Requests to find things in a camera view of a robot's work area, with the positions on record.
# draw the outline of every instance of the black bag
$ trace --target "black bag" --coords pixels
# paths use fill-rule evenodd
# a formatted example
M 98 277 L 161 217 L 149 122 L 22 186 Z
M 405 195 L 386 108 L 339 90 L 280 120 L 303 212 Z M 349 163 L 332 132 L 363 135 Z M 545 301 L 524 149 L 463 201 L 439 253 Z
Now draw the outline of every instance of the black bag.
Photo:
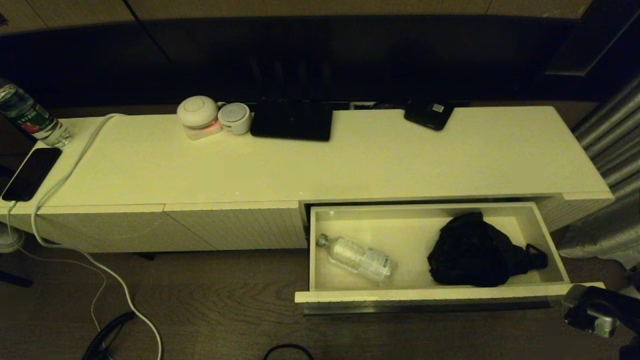
M 482 213 L 451 219 L 428 256 L 433 280 L 444 285 L 494 287 L 509 277 L 547 267 L 547 255 L 533 245 L 523 249 L 487 224 Z

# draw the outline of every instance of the bottle cap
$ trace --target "bottle cap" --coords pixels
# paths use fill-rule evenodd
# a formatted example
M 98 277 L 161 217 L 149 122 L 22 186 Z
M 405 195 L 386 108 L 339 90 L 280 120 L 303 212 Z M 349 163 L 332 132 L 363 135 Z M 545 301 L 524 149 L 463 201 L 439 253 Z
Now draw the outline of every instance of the bottle cap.
M 320 234 L 316 240 L 316 245 L 319 247 L 325 247 L 329 243 L 329 237 L 325 234 Z

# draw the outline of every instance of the white cable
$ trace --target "white cable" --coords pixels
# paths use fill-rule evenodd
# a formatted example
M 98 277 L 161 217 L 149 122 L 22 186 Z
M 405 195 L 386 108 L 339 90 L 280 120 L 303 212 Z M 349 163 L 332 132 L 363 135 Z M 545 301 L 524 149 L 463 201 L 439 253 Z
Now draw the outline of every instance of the white cable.
M 100 264 L 93 257 L 91 257 L 91 255 L 89 255 L 87 252 L 85 252 L 83 250 L 76 249 L 74 247 L 64 246 L 64 245 L 54 245 L 54 244 L 47 243 L 40 236 L 40 233 L 38 232 L 38 226 L 36 224 L 36 216 L 38 214 L 38 211 L 40 210 L 40 208 L 44 204 L 44 202 L 49 198 L 49 196 L 51 196 L 51 194 L 53 194 L 60 186 L 62 186 L 62 184 L 64 184 L 67 181 L 67 179 L 69 179 L 71 177 L 71 174 L 73 174 L 74 170 L 76 169 L 76 167 L 78 166 L 78 164 L 82 160 L 84 154 L 91 147 L 91 144 L 95 140 L 96 136 L 98 136 L 98 133 L 100 133 L 100 130 L 102 129 L 102 127 L 104 127 L 104 125 L 107 123 L 107 121 L 109 121 L 110 119 L 112 119 L 112 118 L 114 118 L 116 116 L 126 116 L 126 115 L 123 115 L 123 114 L 109 114 L 109 115 L 106 115 L 105 117 L 103 117 L 100 120 L 100 122 L 98 123 L 98 126 L 96 126 L 96 128 L 91 133 L 91 136 L 87 140 L 87 143 L 84 145 L 82 151 L 80 152 L 80 155 L 78 155 L 76 161 L 71 166 L 69 171 L 60 180 L 58 180 L 58 182 L 56 184 L 54 184 L 49 190 L 47 190 L 44 193 L 44 195 L 42 195 L 38 199 L 38 201 L 36 202 L 36 205 L 33 207 L 33 212 L 31 213 L 31 227 L 33 228 L 33 234 L 36 236 L 36 239 L 38 240 L 38 242 L 42 246 L 50 247 L 50 248 L 56 248 L 56 249 L 68 249 L 68 250 L 77 251 L 80 254 L 86 256 L 86 258 L 89 259 L 89 261 L 91 261 L 94 265 L 96 265 L 97 267 L 99 267 L 99 268 L 103 269 L 104 271 L 108 272 L 113 277 L 115 277 L 118 281 L 120 281 L 120 284 L 122 285 L 122 288 L 124 289 L 125 295 L 127 297 L 127 302 L 129 303 L 129 307 L 131 308 L 131 310 L 134 313 L 136 313 L 136 315 L 138 315 L 138 317 L 140 317 L 142 320 L 144 320 L 144 322 L 147 323 L 147 325 L 149 325 L 151 330 L 156 335 L 156 339 L 157 339 L 157 342 L 158 342 L 158 357 L 157 357 L 157 360 L 161 360 L 162 359 L 162 339 L 160 338 L 160 334 L 158 333 L 158 330 L 156 329 L 156 326 L 151 322 L 151 320 L 149 320 L 145 315 L 140 313 L 140 311 L 138 311 L 138 309 L 136 309 L 136 307 L 133 304 L 133 301 L 131 300 L 131 295 L 129 294 L 129 288 L 127 287 L 127 284 L 124 282 L 124 280 L 122 280 L 122 278 L 120 276 L 118 276 L 118 274 L 116 274 L 114 271 L 112 271 L 108 267 L 104 266 L 103 264 Z
M 16 240 L 15 237 L 13 237 L 13 233 L 11 232 L 11 230 L 12 230 L 12 228 L 11 228 L 11 211 L 15 207 L 16 203 L 17 203 L 17 201 L 12 202 L 11 205 L 9 206 L 9 210 L 6 212 L 6 226 L 7 226 L 7 229 L 9 230 L 9 238 L 11 239 L 11 241 L 13 241 L 13 244 L 18 248 L 18 250 L 20 250 L 23 254 L 29 256 L 30 258 L 33 258 L 33 259 L 36 259 L 36 260 L 77 264 L 77 265 L 80 265 L 80 266 L 84 266 L 87 269 L 91 269 L 91 270 L 97 272 L 98 274 L 100 274 L 100 276 L 102 276 L 102 286 L 100 287 L 100 290 L 98 290 L 98 293 L 95 294 L 95 297 L 93 298 L 93 301 L 91 302 L 91 318 L 93 319 L 93 323 L 95 324 L 95 326 L 98 328 L 98 331 L 100 331 L 101 330 L 100 324 L 98 323 L 98 320 L 95 318 L 95 313 L 93 312 L 93 309 L 95 307 L 95 302 L 98 300 L 98 298 L 100 297 L 100 294 L 104 290 L 104 287 L 107 285 L 107 277 L 104 276 L 104 274 L 100 270 L 98 270 L 98 269 L 96 269 L 96 268 L 94 268 L 92 266 L 80 263 L 78 261 L 67 260 L 67 259 L 40 258 L 40 257 L 35 256 L 35 255 L 29 253 L 28 251 L 24 250 L 22 247 L 20 247 L 20 242 L 18 240 Z

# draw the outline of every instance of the cabinet top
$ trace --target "cabinet top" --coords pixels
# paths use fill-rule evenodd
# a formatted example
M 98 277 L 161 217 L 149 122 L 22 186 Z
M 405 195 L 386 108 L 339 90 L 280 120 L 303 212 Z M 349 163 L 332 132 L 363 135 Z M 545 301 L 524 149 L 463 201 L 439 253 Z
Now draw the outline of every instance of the cabinet top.
M 35 199 L 75 161 L 98 120 L 63 120 L 74 139 Z M 439 132 L 408 122 L 401 110 L 335 111 L 328 143 L 226 132 L 193 142 L 180 127 L 175 115 L 111 119 L 46 206 L 609 191 L 548 106 L 458 108 Z M 19 204 L 17 210 L 33 203 Z

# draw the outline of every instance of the wooden floor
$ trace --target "wooden floor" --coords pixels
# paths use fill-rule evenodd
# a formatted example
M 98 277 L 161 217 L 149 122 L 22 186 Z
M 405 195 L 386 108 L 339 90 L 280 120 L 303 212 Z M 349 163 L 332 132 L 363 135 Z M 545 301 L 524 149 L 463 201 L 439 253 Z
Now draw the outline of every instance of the wooden floor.
M 293 302 L 294 292 L 308 286 L 305 250 L 96 258 L 121 274 L 139 309 L 157 324 L 167 360 L 262 359 L 278 343 L 304 345 L 317 360 L 616 359 L 631 337 L 626 329 L 610 340 L 580 332 L 563 323 L 558 308 L 305 317 Z M 607 267 L 568 261 L 574 281 L 602 280 Z M 0 268 L 35 280 L 30 289 L 0 284 L 0 359 L 80 359 L 97 333 L 89 308 L 100 277 L 19 253 L 1 256 Z M 121 287 L 109 279 L 96 306 L 100 324 L 128 310 Z M 140 319 L 126 325 L 113 348 L 115 360 L 156 358 L 155 338 Z M 271 359 L 303 357 L 285 350 Z

